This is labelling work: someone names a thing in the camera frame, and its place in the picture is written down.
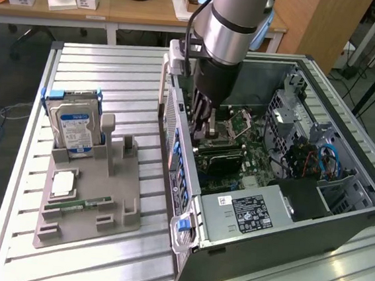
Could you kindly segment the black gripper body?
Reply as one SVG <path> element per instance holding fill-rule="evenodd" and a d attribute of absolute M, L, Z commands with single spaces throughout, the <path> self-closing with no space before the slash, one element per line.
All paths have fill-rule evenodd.
<path fill-rule="evenodd" d="M 218 61 L 197 60 L 194 70 L 194 88 L 207 97 L 212 105 L 220 106 L 233 91 L 242 63 L 225 65 Z"/>

